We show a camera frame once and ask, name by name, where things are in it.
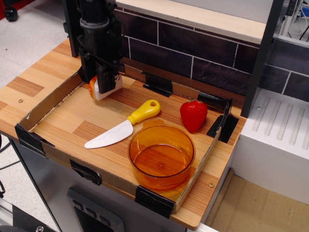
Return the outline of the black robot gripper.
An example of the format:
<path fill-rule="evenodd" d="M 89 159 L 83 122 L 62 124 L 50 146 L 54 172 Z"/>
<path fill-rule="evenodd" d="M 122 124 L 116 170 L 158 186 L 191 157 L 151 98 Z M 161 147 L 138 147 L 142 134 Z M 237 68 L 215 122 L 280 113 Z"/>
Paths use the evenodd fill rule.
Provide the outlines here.
<path fill-rule="evenodd" d="M 89 84 L 97 75 L 100 94 L 113 93 L 122 87 L 118 71 L 122 46 L 120 19 L 114 14 L 82 14 L 78 37 L 82 80 Z"/>

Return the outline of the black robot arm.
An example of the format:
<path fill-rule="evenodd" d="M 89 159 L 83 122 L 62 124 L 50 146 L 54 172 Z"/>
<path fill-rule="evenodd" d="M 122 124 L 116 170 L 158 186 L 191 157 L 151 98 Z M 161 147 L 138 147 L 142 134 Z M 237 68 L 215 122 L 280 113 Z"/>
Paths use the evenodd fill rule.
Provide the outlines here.
<path fill-rule="evenodd" d="M 95 100 L 101 100 L 122 87 L 119 51 L 122 47 L 121 21 L 113 11 L 114 0 L 79 1 L 83 35 L 77 37 L 82 63 L 81 77 L 89 84 Z"/>

